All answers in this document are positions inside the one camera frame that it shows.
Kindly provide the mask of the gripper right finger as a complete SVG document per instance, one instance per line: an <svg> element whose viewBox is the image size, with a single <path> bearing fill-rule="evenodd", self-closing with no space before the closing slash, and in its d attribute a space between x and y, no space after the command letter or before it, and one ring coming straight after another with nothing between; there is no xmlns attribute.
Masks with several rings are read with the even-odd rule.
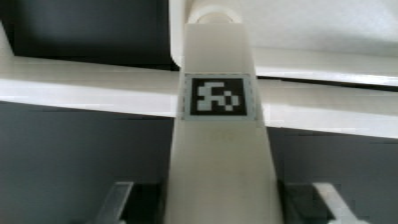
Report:
<svg viewBox="0 0 398 224"><path fill-rule="evenodd" d="M283 216L286 224L370 224L327 182L283 184Z"/></svg>

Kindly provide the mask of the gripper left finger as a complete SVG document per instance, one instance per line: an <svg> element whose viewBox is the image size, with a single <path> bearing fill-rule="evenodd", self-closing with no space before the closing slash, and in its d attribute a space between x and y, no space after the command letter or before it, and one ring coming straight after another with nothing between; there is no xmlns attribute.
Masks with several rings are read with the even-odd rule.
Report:
<svg viewBox="0 0 398 224"><path fill-rule="evenodd" d="M85 224L158 224L160 185L116 182Z"/></svg>

